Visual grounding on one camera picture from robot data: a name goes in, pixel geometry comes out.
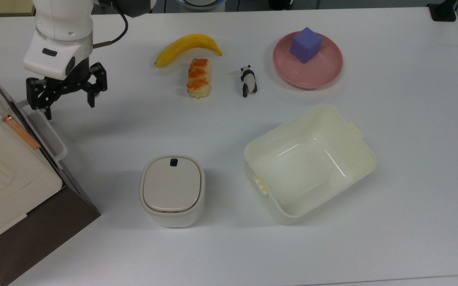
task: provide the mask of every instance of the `pink plate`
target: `pink plate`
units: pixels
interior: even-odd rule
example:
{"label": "pink plate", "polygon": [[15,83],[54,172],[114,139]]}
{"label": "pink plate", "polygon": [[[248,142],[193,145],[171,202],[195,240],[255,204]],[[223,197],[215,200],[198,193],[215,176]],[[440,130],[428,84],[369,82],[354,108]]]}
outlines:
{"label": "pink plate", "polygon": [[295,87],[318,89],[331,84],[342,70],[342,53],[337,45],[322,34],[323,43],[319,53],[305,64],[289,52],[295,31],[284,36],[273,49],[273,64],[278,74]]}

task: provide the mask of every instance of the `small white bin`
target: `small white bin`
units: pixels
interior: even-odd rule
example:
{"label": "small white bin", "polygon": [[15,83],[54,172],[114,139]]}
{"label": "small white bin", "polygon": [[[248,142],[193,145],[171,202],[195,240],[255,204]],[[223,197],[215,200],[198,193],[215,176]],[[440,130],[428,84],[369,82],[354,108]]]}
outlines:
{"label": "small white bin", "polygon": [[140,183],[142,207],[161,225],[185,228],[204,206],[205,175],[198,161],[166,155],[146,165]]}
{"label": "small white bin", "polygon": [[365,177],[376,156],[331,105],[320,105],[252,141],[245,171],[273,218],[290,224]]}

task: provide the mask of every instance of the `bread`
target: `bread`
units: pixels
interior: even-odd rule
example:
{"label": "bread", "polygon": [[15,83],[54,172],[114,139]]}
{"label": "bread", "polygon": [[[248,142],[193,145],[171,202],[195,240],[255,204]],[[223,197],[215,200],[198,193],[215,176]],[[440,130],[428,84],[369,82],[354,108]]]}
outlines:
{"label": "bread", "polygon": [[187,92],[195,98],[208,96],[211,63],[207,58],[194,58],[188,69]]}

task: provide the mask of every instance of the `bin lid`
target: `bin lid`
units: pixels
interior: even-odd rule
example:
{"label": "bin lid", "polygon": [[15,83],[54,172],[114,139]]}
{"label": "bin lid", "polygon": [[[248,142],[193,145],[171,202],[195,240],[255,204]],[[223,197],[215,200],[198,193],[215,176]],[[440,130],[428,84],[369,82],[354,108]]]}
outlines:
{"label": "bin lid", "polygon": [[188,210],[199,199],[201,174],[187,158],[159,158],[149,165],[142,184],[146,205],[158,212]]}

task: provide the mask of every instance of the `purple cube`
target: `purple cube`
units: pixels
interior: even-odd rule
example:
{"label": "purple cube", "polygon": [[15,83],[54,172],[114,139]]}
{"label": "purple cube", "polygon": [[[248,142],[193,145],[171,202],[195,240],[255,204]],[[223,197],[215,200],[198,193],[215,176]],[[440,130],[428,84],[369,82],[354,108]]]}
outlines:
{"label": "purple cube", "polygon": [[289,52],[305,64],[318,54],[322,42],[321,36],[305,28],[293,38]]}

